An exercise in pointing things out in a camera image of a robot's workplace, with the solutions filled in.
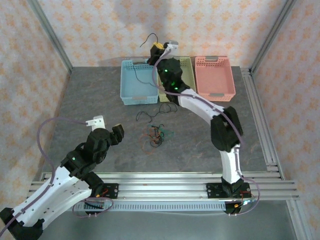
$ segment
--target plastic basket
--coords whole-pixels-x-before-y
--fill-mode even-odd
[[[182,80],[185,84],[187,84],[191,89],[196,91],[196,82],[195,82],[195,75],[194,70],[192,68],[191,58],[188,56],[175,56],[174,57],[177,60],[180,60],[180,66],[182,69]],[[161,85],[161,80],[158,75],[157,77],[158,85],[164,89]],[[169,102],[169,99],[167,98],[166,94],[159,90],[159,100],[160,102]]]
[[[230,61],[226,56],[195,57],[196,88],[209,101],[229,102],[236,95]]]
[[[156,104],[158,102],[159,93],[158,89],[153,86],[152,69],[153,66],[149,64],[133,64],[132,60],[122,61],[120,97],[124,105]]]

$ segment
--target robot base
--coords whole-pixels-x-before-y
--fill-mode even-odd
[[[222,182],[209,182],[206,184],[208,199],[246,199],[252,197],[249,183],[244,182],[242,179],[233,184],[226,182],[223,178],[221,180]]]
[[[13,217],[14,216],[12,208],[6,207],[0,212],[0,218],[2,219],[4,224],[7,224]],[[34,226],[26,227],[23,226],[23,222],[17,222],[17,220],[14,220],[9,226],[8,230],[16,240],[37,240],[43,233],[43,221],[43,219],[39,219]]]

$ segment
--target white bracket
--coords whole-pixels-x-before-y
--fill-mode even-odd
[[[179,46],[179,43],[177,41],[170,40],[161,57],[170,51],[170,54],[164,58],[165,59],[171,58],[172,55],[175,55],[175,52],[178,50],[178,46]]]
[[[85,122],[88,127],[92,127],[92,131],[95,129],[106,129],[104,117],[102,115],[95,116],[93,120]]]

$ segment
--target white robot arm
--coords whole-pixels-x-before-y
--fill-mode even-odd
[[[86,123],[92,128],[86,142],[66,155],[52,174],[54,179],[48,179],[20,205],[13,209],[6,207],[0,212],[5,224],[11,221],[8,230],[16,240],[37,240],[43,230],[66,210],[81,200],[102,194],[104,182],[92,170],[105,159],[110,146],[122,141],[124,129],[119,124],[109,132],[103,116],[96,116]]]
[[[211,141],[220,151],[222,160],[222,187],[229,197],[244,183],[241,178],[238,148],[243,134],[238,115],[233,107],[224,108],[198,95],[182,80],[180,61],[167,58],[178,49],[178,42],[169,41],[165,44],[155,42],[150,49],[149,65],[153,65],[152,78],[156,85],[155,71],[159,74],[164,92],[170,102],[189,109],[211,128]]]

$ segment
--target floral wallpaper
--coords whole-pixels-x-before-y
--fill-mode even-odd
[[[229,56],[250,67],[285,0],[40,0],[71,63],[120,66],[148,56],[151,36],[179,42],[180,56]]]
[[[320,1],[298,0],[254,80],[285,177],[320,236]]]
[[[0,210],[27,196],[43,163],[38,126],[56,116],[68,72],[25,0],[0,1]],[[54,130],[41,133],[45,149]],[[8,231],[3,239],[12,239]]]

